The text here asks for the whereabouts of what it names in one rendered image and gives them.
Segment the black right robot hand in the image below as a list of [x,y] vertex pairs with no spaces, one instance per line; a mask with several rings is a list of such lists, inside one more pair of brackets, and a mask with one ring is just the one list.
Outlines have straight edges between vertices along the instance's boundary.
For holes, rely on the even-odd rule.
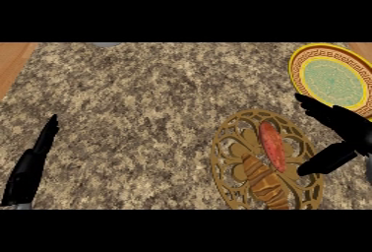
[[314,98],[295,94],[305,114],[336,133],[342,141],[330,144],[298,167],[299,176],[329,174],[358,155],[372,155],[372,122],[347,108],[327,106]]

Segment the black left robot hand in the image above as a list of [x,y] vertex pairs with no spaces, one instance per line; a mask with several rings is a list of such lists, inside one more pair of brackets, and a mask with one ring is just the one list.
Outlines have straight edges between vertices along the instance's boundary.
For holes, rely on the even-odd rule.
[[29,206],[38,191],[47,153],[57,133],[57,118],[53,115],[40,133],[35,145],[26,149],[12,170],[1,199],[1,207]]

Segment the yellow-rimmed green patterned plate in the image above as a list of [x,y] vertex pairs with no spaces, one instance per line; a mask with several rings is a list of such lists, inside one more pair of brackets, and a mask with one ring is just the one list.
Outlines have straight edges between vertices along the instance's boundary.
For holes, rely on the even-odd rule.
[[372,121],[372,63],[361,56],[333,44],[310,43],[295,50],[288,71],[301,95]]

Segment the gold openwork round placemat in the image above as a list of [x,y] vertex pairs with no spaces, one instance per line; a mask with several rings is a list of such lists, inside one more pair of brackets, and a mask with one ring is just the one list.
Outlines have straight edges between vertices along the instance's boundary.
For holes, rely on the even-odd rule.
[[[276,129],[286,168],[279,170],[260,141],[260,124]],[[211,146],[212,177],[234,209],[314,209],[323,197],[323,176],[299,176],[296,168],[317,153],[293,122],[277,113],[249,109],[221,124]]]

